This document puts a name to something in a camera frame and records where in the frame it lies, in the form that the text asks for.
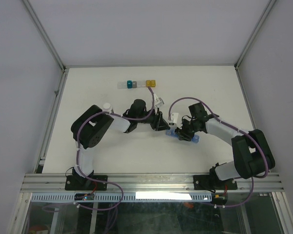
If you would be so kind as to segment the blue weekly pill organizer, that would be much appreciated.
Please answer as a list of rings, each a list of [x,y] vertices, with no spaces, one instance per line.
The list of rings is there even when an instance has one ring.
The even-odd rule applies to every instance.
[[[173,138],[177,138],[178,139],[178,136],[175,135],[174,133],[174,129],[171,129],[171,130],[166,130],[166,135],[169,136],[169,137],[173,137]],[[192,138],[192,143],[198,143],[200,141],[200,137],[198,135],[194,135],[193,138]]]

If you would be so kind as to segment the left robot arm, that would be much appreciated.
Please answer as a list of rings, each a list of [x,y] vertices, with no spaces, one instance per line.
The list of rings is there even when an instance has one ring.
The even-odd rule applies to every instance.
[[[146,108],[146,102],[136,99],[122,116],[118,116],[112,110],[102,110],[97,105],[92,105],[71,126],[73,139],[77,145],[76,165],[73,173],[77,174],[75,183],[81,189],[88,189],[92,185],[94,173],[93,156],[87,150],[95,147],[109,129],[122,133],[131,133],[137,125],[149,124],[155,131],[169,130],[169,124],[163,119],[163,113],[156,106],[150,110]]]

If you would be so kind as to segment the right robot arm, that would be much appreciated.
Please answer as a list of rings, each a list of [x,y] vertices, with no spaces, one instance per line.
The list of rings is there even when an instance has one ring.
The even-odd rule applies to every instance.
[[[208,176],[194,182],[201,190],[214,193],[225,189],[226,184],[236,178],[266,177],[275,167],[273,154],[261,130],[241,130],[216,114],[208,113],[201,102],[189,106],[189,111],[190,120],[183,119],[181,127],[174,130],[179,140],[192,141],[197,132],[204,132],[226,142],[233,153],[232,161],[216,163]]]

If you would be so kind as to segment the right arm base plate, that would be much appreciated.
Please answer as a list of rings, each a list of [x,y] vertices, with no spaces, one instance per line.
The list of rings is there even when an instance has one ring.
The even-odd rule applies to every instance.
[[[237,183],[233,179],[219,180],[211,175],[194,175],[193,185],[195,190],[237,190]]]

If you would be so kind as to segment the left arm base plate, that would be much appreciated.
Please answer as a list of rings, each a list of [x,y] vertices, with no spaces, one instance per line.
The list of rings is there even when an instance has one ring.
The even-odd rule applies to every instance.
[[[92,175],[92,179],[100,180],[103,182],[95,182],[86,178],[76,175],[68,175],[66,178],[65,190],[66,191],[96,191],[107,190],[107,175]]]

